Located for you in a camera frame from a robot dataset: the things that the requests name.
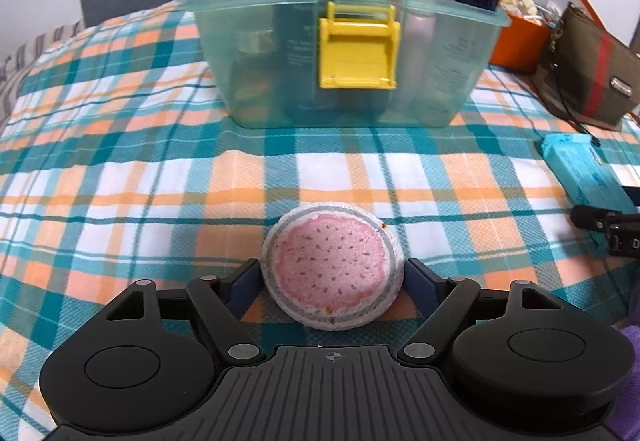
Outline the olive pouch with red stripe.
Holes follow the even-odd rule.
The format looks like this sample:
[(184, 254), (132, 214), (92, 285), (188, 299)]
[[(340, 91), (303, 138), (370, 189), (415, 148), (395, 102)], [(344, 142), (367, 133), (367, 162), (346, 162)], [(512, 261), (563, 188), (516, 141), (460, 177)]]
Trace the olive pouch with red stripe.
[(542, 50), (533, 83), (546, 109), (577, 130), (617, 131), (639, 106), (639, 57), (570, 4)]

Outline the clear green plastic storage box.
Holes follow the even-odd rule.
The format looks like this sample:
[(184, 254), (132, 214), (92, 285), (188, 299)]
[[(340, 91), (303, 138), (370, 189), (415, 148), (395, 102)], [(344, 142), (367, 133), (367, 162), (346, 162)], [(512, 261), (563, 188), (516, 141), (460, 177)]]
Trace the clear green plastic storage box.
[(450, 124), (509, 18), (498, 0), (189, 0), (250, 128)]

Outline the orange cardboard box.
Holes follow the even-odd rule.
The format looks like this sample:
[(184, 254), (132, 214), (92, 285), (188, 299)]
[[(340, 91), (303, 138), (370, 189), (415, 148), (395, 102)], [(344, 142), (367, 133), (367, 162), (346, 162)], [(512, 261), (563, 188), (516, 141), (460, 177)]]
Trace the orange cardboard box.
[[(537, 5), (545, 7), (552, 1), (563, 12), (568, 4), (574, 4), (588, 13), (590, 19), (599, 28), (604, 28), (597, 12), (588, 0), (533, 0)], [(544, 46), (548, 44), (551, 28), (548, 25), (537, 25), (526, 22), (518, 16), (509, 16), (511, 24), (503, 27), (495, 45), (489, 64), (507, 70), (533, 74), (536, 72), (538, 59)]]

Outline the dark blue bottle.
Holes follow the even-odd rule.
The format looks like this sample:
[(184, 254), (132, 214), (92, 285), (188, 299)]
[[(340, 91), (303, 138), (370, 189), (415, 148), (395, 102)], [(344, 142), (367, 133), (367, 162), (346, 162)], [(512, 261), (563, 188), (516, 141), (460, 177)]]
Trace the dark blue bottle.
[(293, 123), (308, 123), (318, 114), (314, 103), (318, 0), (277, 5), (273, 22), (284, 68), (278, 75), (283, 112)]

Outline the pink white round sponge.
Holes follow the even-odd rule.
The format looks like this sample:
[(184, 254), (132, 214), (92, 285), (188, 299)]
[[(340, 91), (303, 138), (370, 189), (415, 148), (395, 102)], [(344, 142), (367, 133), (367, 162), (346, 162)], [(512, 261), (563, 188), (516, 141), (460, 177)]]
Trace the pink white round sponge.
[(381, 317), (404, 283), (405, 255), (377, 216), (345, 203), (300, 205), (262, 245), (271, 298), (300, 324), (347, 331)]

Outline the purple fuzzy cloth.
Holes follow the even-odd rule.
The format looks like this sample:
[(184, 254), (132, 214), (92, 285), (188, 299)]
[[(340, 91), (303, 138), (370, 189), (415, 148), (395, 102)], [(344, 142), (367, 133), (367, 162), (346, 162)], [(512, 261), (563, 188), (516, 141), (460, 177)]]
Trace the purple fuzzy cloth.
[(622, 333), (634, 347), (634, 367), (608, 425), (620, 439), (629, 441), (640, 437), (640, 328), (631, 325), (622, 329)]

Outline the yellow box latch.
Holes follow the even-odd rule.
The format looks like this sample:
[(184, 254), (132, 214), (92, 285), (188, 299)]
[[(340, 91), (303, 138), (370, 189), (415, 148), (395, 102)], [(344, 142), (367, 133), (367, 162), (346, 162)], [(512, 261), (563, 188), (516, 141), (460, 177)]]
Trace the yellow box latch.
[(393, 5), (328, 2), (319, 19), (319, 86), (394, 90), (400, 38)]

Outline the teal wet wipes pack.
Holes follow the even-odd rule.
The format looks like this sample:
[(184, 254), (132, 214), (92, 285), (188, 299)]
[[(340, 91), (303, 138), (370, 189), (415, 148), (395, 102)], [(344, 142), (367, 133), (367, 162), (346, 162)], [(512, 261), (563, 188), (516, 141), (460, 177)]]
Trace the teal wet wipes pack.
[(574, 205), (637, 211), (620, 185), (614, 170), (605, 164), (591, 137), (584, 134), (553, 134), (541, 142), (541, 155)]

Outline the white translucent bottle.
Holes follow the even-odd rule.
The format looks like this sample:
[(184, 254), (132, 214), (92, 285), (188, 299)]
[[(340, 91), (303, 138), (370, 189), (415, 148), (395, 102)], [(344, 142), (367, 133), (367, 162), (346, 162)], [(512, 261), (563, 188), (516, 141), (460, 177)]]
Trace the white translucent bottle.
[(422, 94), (430, 53), (435, 36), (438, 0), (402, 0), (404, 22), (398, 53), (397, 89), (392, 109), (405, 113)]

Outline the cream scrunchie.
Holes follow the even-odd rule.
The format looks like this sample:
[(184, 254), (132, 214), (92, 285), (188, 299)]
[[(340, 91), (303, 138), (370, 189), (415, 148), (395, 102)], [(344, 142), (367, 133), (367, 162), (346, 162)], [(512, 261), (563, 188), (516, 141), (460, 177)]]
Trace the cream scrunchie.
[(542, 15), (533, 0), (499, 0), (499, 6), (512, 16), (538, 25), (541, 24)]

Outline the plaid teal orange blanket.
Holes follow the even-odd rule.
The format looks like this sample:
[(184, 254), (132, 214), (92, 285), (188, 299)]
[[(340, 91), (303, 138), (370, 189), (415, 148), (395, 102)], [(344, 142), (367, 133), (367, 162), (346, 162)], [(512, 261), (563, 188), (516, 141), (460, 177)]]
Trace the plaid teal orange blanket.
[(601, 260), (539, 152), (567, 124), (488, 68), (444, 129), (238, 126), (178, 2), (62, 26), (1, 58), (1, 435), (53, 426), (49, 353), (134, 279), (255, 257), (291, 208), (380, 217), (404, 252), (490, 288), (529, 279), (624, 325), (638, 265)]

